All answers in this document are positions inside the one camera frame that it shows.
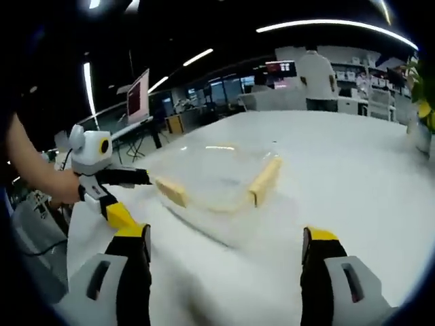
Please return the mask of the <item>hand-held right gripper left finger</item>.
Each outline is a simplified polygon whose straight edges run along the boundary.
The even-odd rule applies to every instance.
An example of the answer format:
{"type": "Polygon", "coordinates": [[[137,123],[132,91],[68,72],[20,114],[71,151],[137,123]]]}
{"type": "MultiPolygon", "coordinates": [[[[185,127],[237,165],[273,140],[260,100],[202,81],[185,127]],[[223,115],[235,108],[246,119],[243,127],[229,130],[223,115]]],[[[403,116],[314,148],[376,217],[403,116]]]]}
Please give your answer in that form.
{"type": "Polygon", "coordinates": [[[149,325],[150,231],[148,224],[118,230],[104,253],[71,277],[55,304],[66,325],[149,325]]]}

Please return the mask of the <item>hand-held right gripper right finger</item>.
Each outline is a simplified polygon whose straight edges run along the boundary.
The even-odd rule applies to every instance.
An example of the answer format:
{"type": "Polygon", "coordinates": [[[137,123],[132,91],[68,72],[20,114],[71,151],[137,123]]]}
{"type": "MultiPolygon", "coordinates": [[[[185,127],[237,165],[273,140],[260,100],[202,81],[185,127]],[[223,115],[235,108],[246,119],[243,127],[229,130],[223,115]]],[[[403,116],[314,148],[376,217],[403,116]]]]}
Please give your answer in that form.
{"type": "Polygon", "coordinates": [[[313,226],[303,230],[300,286],[301,325],[385,325],[397,310],[371,269],[332,232],[313,226]]]}

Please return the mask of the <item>person's left hand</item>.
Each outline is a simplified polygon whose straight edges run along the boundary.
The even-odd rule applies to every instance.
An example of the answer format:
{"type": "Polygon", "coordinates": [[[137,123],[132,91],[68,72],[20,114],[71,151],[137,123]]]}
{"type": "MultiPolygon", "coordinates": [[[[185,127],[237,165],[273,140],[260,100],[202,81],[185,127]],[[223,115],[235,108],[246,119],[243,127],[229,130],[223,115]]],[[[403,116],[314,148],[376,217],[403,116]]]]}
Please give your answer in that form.
{"type": "Polygon", "coordinates": [[[55,170],[50,177],[51,197],[64,204],[75,204],[80,201],[80,181],[73,170],[55,170]]]}

